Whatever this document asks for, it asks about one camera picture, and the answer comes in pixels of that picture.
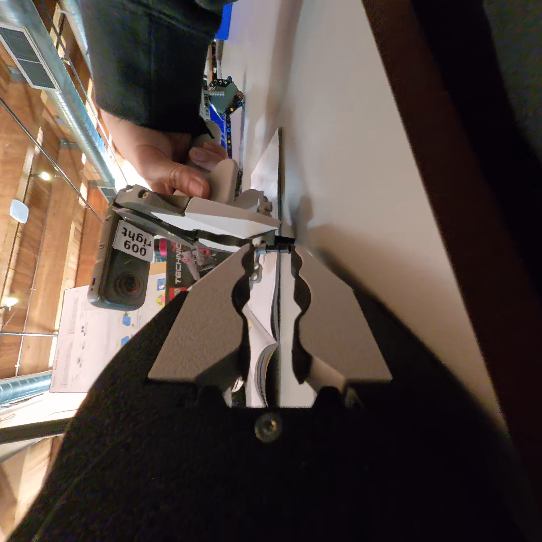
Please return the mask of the silver ventilation duct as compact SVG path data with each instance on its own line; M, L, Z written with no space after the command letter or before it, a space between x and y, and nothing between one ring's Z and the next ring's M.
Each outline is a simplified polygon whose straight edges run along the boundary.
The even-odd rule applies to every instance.
M115 182L120 181L121 172L94 127L33 1L1 1L1 23L24 28L29 32L60 89L45 93L85 155L87 163L91 164L98 175L97 187L105 198L112 199L117 193Z
M52 371L1 379L1 412L48 392Z

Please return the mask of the black toy set box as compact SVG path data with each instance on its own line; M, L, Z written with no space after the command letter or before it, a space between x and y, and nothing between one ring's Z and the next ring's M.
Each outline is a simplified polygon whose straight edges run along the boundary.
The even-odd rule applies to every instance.
M231 255L207 247L191 248L181 243L164 241L167 243L165 303L187 291Z

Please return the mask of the blue plastic bin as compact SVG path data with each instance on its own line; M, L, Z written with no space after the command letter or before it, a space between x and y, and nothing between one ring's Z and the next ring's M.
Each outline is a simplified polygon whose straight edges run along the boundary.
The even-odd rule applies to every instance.
M215 40L226 41L229 38L233 4L224 5L220 27L215 35Z

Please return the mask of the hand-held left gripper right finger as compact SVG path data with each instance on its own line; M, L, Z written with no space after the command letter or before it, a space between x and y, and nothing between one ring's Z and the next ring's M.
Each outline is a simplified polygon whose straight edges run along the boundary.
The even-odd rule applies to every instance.
M292 339L298 383L344 392L392 379L354 291L303 247L291 249L293 299L300 312Z

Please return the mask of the ceiling vent grille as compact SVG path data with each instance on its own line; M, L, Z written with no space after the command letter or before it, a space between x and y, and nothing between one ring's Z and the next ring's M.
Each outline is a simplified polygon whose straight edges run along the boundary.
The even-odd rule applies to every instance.
M1 23L1 42L32 88L42 91L60 90L51 69L45 64L26 29Z

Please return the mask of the person's right hand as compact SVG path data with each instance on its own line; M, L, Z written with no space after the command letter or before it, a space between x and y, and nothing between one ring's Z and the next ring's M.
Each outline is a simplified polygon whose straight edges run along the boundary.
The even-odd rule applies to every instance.
M119 153L155 193L172 195L176 190L189 197L208 198L210 188L202 171L212 171L227 151L214 142L191 148L190 134L169 133L141 127L100 110L104 125Z

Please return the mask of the white wall chart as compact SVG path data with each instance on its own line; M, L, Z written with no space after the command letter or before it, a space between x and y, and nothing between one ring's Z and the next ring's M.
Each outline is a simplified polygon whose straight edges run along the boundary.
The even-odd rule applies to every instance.
M151 273L141 308L97 308L88 286L64 292L51 385L53 394L86 393L119 349L165 306L165 273Z

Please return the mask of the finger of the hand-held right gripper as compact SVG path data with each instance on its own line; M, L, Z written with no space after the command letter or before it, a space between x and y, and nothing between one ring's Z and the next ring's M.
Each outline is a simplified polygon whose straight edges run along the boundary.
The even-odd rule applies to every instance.
M252 239L241 239L230 235L182 229L163 229L163 237L188 247L198 246L216 251L238 251L243 246L254 242Z
M204 231L250 239L281 227L281 221L227 204L190 198L184 214L153 211L152 215L186 231Z

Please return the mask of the black toy chassis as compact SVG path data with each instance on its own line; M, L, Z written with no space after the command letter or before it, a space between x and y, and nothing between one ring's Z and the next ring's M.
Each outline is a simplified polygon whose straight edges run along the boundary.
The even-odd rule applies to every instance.
M232 77L222 78L222 40L213 40L207 48L204 66L200 115L217 126L218 135L214 139L226 150L228 158L233 158L233 129L231 118L243 108L243 92Z

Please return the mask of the person's right forearm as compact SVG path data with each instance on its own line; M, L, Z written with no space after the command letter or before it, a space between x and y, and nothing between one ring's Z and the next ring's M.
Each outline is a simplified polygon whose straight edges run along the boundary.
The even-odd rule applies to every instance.
M95 100L110 115L197 137L207 49L231 1L81 1Z

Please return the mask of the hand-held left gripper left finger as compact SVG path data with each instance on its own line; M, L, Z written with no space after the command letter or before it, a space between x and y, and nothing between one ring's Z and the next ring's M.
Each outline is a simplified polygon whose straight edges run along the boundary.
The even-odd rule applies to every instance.
M163 382L246 380L250 366L248 322L254 246L244 245L187 292L148 378Z

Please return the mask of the white instruction booklet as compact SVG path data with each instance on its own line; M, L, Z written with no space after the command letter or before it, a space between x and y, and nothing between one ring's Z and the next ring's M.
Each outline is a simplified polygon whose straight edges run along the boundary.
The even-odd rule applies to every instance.
M263 191L272 203L272 217L281 220L281 129L278 129L252 172L250 186ZM244 312L248 318L250 365L246 400L250 408L266 408L276 402L277 361L280 343L280 255L260 257L261 278L251 291Z

